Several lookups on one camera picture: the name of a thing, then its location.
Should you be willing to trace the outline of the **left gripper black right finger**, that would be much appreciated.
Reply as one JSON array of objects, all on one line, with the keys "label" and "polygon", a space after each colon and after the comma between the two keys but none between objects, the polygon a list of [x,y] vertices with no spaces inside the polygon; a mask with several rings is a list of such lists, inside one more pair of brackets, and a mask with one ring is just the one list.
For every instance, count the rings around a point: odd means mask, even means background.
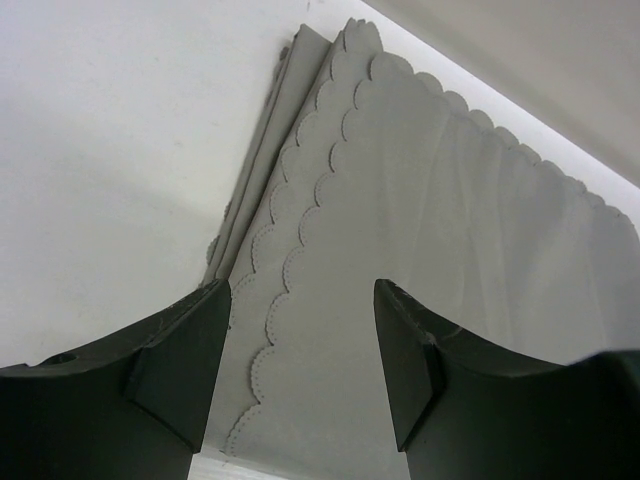
[{"label": "left gripper black right finger", "polygon": [[567,366],[492,343],[394,282],[374,314],[396,444],[414,479],[635,479],[639,354]]}]

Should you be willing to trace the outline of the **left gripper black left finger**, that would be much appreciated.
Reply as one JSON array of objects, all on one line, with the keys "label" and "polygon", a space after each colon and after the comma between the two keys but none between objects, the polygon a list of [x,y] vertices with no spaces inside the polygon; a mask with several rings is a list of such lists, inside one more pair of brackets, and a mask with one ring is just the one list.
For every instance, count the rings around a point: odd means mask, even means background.
[{"label": "left gripper black left finger", "polygon": [[201,450],[231,307],[215,280],[35,366],[1,371],[5,479],[185,479]]}]

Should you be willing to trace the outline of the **grey cloth placemat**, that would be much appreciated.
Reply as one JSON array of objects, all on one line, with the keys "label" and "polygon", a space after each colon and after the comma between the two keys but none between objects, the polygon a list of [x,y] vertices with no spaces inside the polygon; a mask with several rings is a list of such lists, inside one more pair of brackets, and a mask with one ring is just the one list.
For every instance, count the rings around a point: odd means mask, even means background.
[{"label": "grey cloth placemat", "polygon": [[629,218],[384,51],[301,26],[211,246],[232,308],[208,442],[229,456],[392,460],[372,319],[394,280],[440,315],[567,363],[639,344]]}]

